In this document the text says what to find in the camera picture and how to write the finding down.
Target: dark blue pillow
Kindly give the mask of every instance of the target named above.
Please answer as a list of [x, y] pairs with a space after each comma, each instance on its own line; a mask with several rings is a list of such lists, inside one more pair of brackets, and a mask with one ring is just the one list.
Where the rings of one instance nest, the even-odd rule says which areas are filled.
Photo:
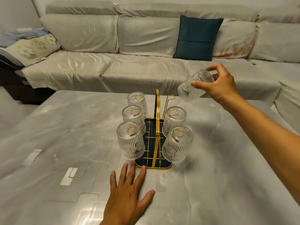
[[180, 16], [179, 36], [173, 58], [211, 61], [212, 50], [223, 20]]

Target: sofa seat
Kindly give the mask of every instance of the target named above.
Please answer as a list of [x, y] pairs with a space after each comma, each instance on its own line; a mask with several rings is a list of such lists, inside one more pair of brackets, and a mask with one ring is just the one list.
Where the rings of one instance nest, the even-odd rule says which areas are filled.
[[300, 133], [300, 64], [249, 60], [257, 69], [264, 71], [281, 84], [275, 99], [278, 113]]
[[182, 60], [170, 57], [59, 51], [23, 69], [34, 88], [177, 95], [177, 87], [199, 69], [222, 63], [235, 77], [239, 93], [250, 100], [274, 102], [280, 84], [245, 59]]

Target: marble tabletop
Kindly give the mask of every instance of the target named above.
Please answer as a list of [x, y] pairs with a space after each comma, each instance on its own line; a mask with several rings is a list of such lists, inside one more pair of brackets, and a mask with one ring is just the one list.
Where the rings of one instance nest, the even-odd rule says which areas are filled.
[[[0, 142], [0, 224], [101, 222], [110, 173], [126, 161], [116, 136], [126, 97], [58, 91]], [[153, 115], [155, 96], [145, 97]], [[299, 206], [227, 111], [208, 98], [169, 104], [186, 110], [195, 139], [182, 163], [147, 169], [140, 197], [156, 194], [137, 224], [299, 224]]]

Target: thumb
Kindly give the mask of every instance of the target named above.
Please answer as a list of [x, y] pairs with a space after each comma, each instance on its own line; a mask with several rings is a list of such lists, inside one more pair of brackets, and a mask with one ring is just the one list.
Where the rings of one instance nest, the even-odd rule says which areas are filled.
[[194, 88], [202, 89], [204, 91], [208, 91], [211, 87], [211, 83], [203, 82], [201, 80], [192, 81], [190, 83]]
[[148, 193], [146, 193], [144, 198], [137, 203], [137, 211], [139, 216], [142, 216], [145, 213], [146, 209], [152, 202], [154, 194], [155, 194], [155, 190], [150, 190]]

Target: person's left hand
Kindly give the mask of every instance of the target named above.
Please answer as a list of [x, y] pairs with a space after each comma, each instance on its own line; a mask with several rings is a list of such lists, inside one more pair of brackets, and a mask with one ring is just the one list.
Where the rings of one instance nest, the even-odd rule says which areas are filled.
[[143, 166], [136, 180], [135, 162], [132, 161], [126, 177], [127, 163], [123, 164], [119, 183], [115, 180], [115, 171], [110, 175], [110, 197], [108, 198], [101, 225], [134, 225], [144, 214], [155, 194], [150, 190], [141, 201], [137, 200], [139, 189], [144, 181], [146, 167]]

